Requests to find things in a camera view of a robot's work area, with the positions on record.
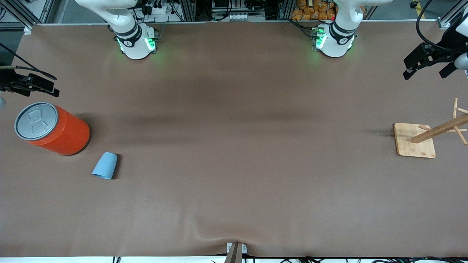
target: wooden stick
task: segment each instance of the wooden stick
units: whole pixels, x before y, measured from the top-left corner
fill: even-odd
[[[455,100],[453,101],[452,119],[455,119],[457,117],[457,107],[458,107],[458,98],[455,98]]]
[[[451,129],[453,129],[454,126],[462,126],[464,124],[467,124],[468,123],[468,114],[463,114],[463,115],[460,115],[458,117],[456,117],[455,119],[451,119],[449,120],[448,122],[446,123],[443,123],[435,128],[433,128],[434,131],[426,131],[426,132],[423,132],[417,136],[414,136],[413,138],[410,139],[410,142],[412,143],[420,143],[420,142],[423,142],[425,140],[428,140],[430,138],[434,138],[436,137],[437,135],[440,135],[444,132],[447,132]]]
[[[463,142],[463,145],[468,145],[468,142],[465,140],[465,137],[461,134],[460,130],[458,129],[457,126],[453,127],[455,131],[457,132],[458,136],[460,137],[461,141]]]
[[[433,129],[427,128],[426,126],[422,126],[422,125],[419,125],[418,128],[419,128],[419,129],[426,130],[426,131],[428,131],[428,132],[433,132],[433,131],[434,131]]]
[[[463,112],[463,113],[468,113],[468,110],[464,110],[464,109],[460,109],[460,108],[456,108],[455,110],[459,111],[459,112]]]
[[[458,129],[458,130],[461,131],[461,132],[466,132],[467,131],[467,129]],[[457,132],[457,131],[456,130],[449,130],[447,132]]]

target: wooden cup stand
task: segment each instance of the wooden cup stand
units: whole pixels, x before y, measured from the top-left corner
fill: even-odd
[[[395,123],[393,129],[395,131],[396,152],[398,155],[436,158],[432,138],[445,132],[456,132],[463,144],[468,145],[461,134],[461,132],[466,132],[467,130],[458,128],[468,123],[468,110],[458,108],[457,104],[458,99],[455,98],[452,119],[432,129],[423,124]],[[457,111],[463,113],[463,115],[457,117]]]

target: orange can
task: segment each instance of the orange can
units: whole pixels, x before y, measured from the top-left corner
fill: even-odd
[[[89,141],[89,126],[59,106],[37,102],[24,108],[15,120],[18,137],[49,151],[72,155]]]

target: silver can lid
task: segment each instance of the silver can lid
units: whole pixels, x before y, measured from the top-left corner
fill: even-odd
[[[37,102],[24,108],[15,120],[15,132],[18,137],[32,141],[47,136],[59,120],[59,113],[54,105]]]

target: plastic cup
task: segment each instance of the plastic cup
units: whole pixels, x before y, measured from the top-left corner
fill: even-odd
[[[93,170],[93,175],[102,179],[112,179],[117,165],[117,155],[105,152]]]

